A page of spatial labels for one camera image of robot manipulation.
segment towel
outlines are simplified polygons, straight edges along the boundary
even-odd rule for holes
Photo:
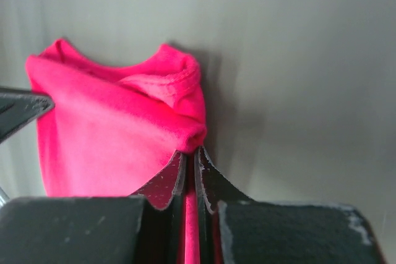
[[[169,45],[140,64],[109,67],[60,39],[26,69],[33,91],[55,102],[37,121],[49,196],[129,195],[175,150],[192,153],[204,141],[199,64]]]

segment gray background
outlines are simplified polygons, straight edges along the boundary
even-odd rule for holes
[[[67,37],[114,65],[163,42],[196,55],[218,167],[259,200],[356,205],[396,263],[396,0],[0,0],[0,85]],[[35,126],[0,146],[0,184],[43,195]]]

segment pink cloth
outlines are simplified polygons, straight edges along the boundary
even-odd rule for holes
[[[168,45],[135,66],[95,63],[60,39],[26,62],[55,108],[38,120],[49,196],[129,195],[206,135],[197,61]]]

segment gray surface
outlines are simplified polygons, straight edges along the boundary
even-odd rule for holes
[[[226,176],[261,200],[356,205],[396,263],[395,20],[396,0],[0,0],[0,84],[28,87],[25,58],[60,36],[114,65],[177,43],[202,61]],[[0,146],[13,197],[43,194],[34,131]]]

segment pink fabric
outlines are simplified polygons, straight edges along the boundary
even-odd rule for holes
[[[203,143],[199,65],[168,45],[138,65],[114,68],[60,39],[26,68],[33,90],[56,105],[37,125],[49,196],[129,195],[175,150],[191,153]]]

